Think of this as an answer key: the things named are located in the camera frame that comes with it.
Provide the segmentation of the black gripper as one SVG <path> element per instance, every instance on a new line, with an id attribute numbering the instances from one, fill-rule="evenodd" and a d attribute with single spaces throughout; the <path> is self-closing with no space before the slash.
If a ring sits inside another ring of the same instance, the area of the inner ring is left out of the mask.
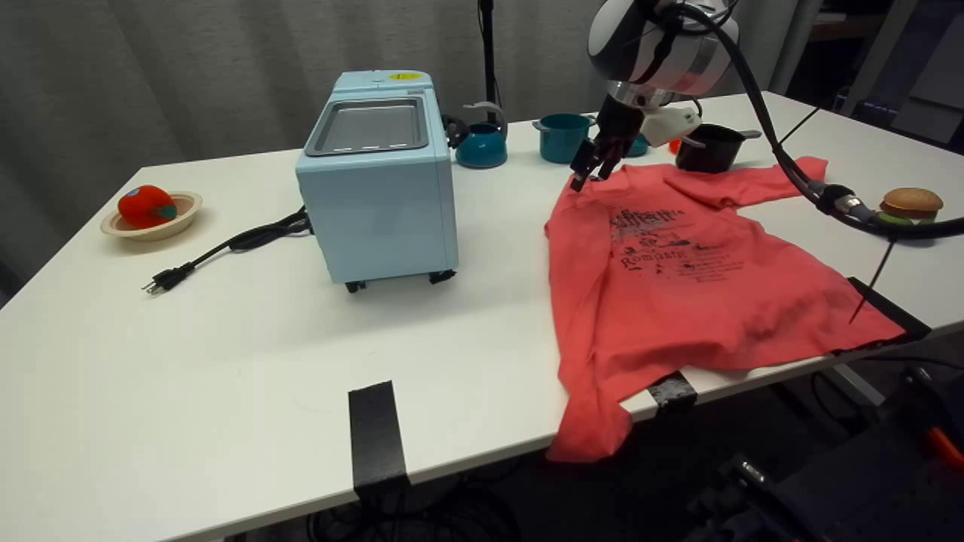
<path id="1" fill-rule="evenodd" d="M 569 189 L 581 192 L 593 164 L 598 164 L 598 180 L 608 180 L 616 161 L 629 152 L 638 134 L 641 112 L 604 96 L 595 114 L 595 134 L 589 148 L 581 148 L 569 161 Z"/>

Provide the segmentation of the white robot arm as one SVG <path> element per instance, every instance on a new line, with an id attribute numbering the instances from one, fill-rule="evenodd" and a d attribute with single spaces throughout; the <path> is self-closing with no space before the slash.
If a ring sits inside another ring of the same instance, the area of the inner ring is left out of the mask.
<path id="1" fill-rule="evenodd" d="M 729 68 L 736 0 L 604 0 L 587 56 L 608 81 L 595 132 L 569 161 L 569 187 L 604 180 L 636 138 L 664 145 L 697 130 L 697 98 Z"/>

